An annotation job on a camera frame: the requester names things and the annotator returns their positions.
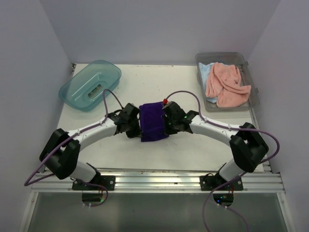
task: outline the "white table surface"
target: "white table surface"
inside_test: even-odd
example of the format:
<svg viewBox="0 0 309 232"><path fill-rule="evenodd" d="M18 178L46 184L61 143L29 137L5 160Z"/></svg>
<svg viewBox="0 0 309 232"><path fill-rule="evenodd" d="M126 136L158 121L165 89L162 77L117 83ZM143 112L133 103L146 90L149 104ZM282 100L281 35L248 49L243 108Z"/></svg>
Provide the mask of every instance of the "white table surface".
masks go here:
<svg viewBox="0 0 309 232"><path fill-rule="evenodd" d="M86 64L77 64L74 74ZM199 97L202 114L222 122L242 125L252 122L250 112L207 112L197 82L196 66L117 65L122 71L119 85L113 91L125 106L136 106L162 101L177 90L189 90ZM185 111L197 110L193 96L179 93L170 98ZM107 97L110 111L119 105L110 94ZM100 120L105 115L100 103L90 112L81 112L64 104L58 128L65 131L78 129ZM171 135L157 142L141 143L140 138L128 139L125 133L105 138L81 151L79 160L97 168L160 169L160 170L218 170L232 158L228 146L212 138L186 132ZM263 166L256 168L263 171Z"/></svg>

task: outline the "metal base plate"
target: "metal base plate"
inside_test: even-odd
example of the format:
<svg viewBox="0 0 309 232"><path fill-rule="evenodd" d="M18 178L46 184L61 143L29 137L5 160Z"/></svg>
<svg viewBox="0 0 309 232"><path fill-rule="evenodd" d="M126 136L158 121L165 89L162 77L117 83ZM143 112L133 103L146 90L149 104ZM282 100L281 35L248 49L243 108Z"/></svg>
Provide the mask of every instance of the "metal base plate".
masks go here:
<svg viewBox="0 0 309 232"><path fill-rule="evenodd" d="M108 191L113 191L115 188L116 177L114 175L102 175L100 176L100 182ZM99 188L87 186L80 182L77 183L73 182L72 190L90 191L90 190L99 190Z"/></svg>
<svg viewBox="0 0 309 232"><path fill-rule="evenodd" d="M114 191L117 193L209 193L201 191L200 176L211 171L180 171L180 170L120 170L98 169L101 175L116 176ZM51 174L47 171L36 174L36 178ZM247 173L242 178L244 191L241 193L284 193L280 174ZM59 180L56 176L34 183L34 192L76 192L72 191L72 180Z"/></svg>
<svg viewBox="0 0 309 232"><path fill-rule="evenodd" d="M205 179L205 176L204 175L201 175L199 177L199 184L201 185L201 190L202 191L212 191L215 187L213 186L209 186L207 185L207 181ZM229 185L226 185L224 186L223 188L221 189L218 189L218 190L221 190L221 191L229 191L231 189L231 187L234 187L234 191L242 191L243 190L243 185L242 185L242 179L238 179L234 182L232 182L231 184Z"/></svg>

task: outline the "pink towel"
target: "pink towel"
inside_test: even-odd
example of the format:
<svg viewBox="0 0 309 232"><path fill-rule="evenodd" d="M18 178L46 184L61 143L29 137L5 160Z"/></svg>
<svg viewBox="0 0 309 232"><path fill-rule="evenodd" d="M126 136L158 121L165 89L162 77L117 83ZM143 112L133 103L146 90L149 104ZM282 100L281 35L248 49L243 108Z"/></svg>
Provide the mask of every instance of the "pink towel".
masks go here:
<svg viewBox="0 0 309 232"><path fill-rule="evenodd" d="M236 107L245 103L251 86L240 86L241 75L235 65L214 63L206 82L206 97L218 97L218 107Z"/></svg>

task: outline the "glass panel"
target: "glass panel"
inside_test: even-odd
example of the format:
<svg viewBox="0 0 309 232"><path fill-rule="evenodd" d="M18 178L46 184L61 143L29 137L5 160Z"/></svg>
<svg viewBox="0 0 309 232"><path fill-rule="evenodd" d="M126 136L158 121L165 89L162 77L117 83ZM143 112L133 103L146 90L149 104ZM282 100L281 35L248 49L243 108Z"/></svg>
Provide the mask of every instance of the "glass panel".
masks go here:
<svg viewBox="0 0 309 232"><path fill-rule="evenodd" d="M206 194L112 193L106 203L88 208L81 193L40 193L29 232L204 232L202 204ZM286 232L277 195L235 194L231 205L244 215L252 232ZM245 232L239 216L206 206L212 232Z"/></svg>

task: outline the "clear plastic bin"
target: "clear plastic bin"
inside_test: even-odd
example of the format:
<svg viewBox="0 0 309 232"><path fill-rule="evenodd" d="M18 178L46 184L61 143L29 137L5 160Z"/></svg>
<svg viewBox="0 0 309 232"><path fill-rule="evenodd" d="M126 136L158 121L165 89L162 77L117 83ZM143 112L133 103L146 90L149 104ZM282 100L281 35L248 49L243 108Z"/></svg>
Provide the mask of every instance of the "clear plastic bin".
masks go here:
<svg viewBox="0 0 309 232"><path fill-rule="evenodd" d="M197 61L197 81L201 86L201 90L203 93L203 100L205 104L205 109L210 112L214 111L246 111L253 107L256 107L259 105L260 101L257 96L256 88L254 87L252 78L250 76L249 70L248 70L248 62L245 61L242 54L238 52L210 52L210 53L198 53L196 55L196 61ZM199 69L199 63L202 64L210 64L210 63L223 63L227 65L234 64L236 67L239 68L240 74L241 74L241 86L251 86L251 93L249 96L249 99L246 103L238 106L238 107L218 107L216 103L211 103L206 100L205 90L202 85L202 76Z"/></svg>
<svg viewBox="0 0 309 232"><path fill-rule="evenodd" d="M104 60L96 60L65 83L59 91L59 97L74 109L90 111L103 100L104 89L115 89L120 77L118 67Z"/></svg>

